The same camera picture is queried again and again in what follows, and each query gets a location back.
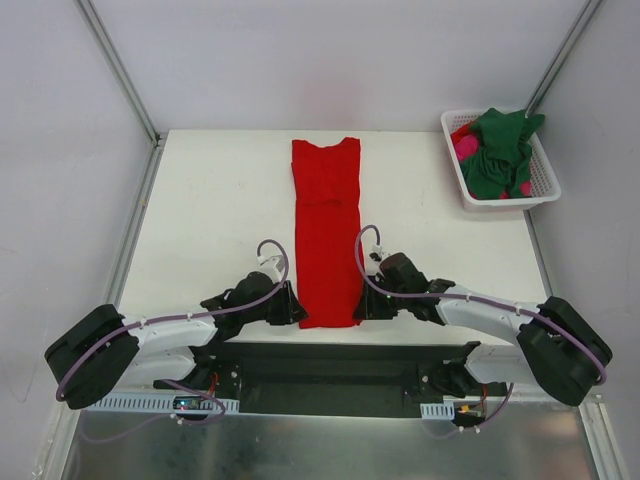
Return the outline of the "red t-shirt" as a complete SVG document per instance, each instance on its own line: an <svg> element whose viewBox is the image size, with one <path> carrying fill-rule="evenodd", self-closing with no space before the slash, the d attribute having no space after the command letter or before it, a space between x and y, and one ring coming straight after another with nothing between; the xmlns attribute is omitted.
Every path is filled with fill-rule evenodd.
<svg viewBox="0 0 640 480"><path fill-rule="evenodd" d="M302 329L350 328L362 291L354 253L360 216L361 144L346 137L332 146L292 141L295 261Z"/></svg>

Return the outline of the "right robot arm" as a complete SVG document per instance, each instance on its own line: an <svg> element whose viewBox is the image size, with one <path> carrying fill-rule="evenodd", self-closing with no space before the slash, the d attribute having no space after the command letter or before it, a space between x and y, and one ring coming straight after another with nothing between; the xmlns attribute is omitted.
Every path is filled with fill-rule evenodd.
<svg viewBox="0 0 640 480"><path fill-rule="evenodd" d="M364 275L359 320L416 319L461 327L499 339L470 341L428 375L433 389L462 398L485 384L539 386L553 399L578 406L606 380L613 358L607 343L566 300L519 303L473 292L446 279L429 280L403 253L373 253L378 270Z"/></svg>

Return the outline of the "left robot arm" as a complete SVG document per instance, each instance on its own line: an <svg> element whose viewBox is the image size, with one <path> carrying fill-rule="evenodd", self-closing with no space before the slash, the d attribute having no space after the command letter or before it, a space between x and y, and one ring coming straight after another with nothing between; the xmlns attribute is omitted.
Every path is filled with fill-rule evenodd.
<svg viewBox="0 0 640 480"><path fill-rule="evenodd" d="M115 388L166 379L199 389L212 374L201 356L238 336L245 325L288 326L307 316L290 281L275 282L254 271L193 312L147 318L100 305L55 340L44 358L58 384L57 401L79 410Z"/></svg>

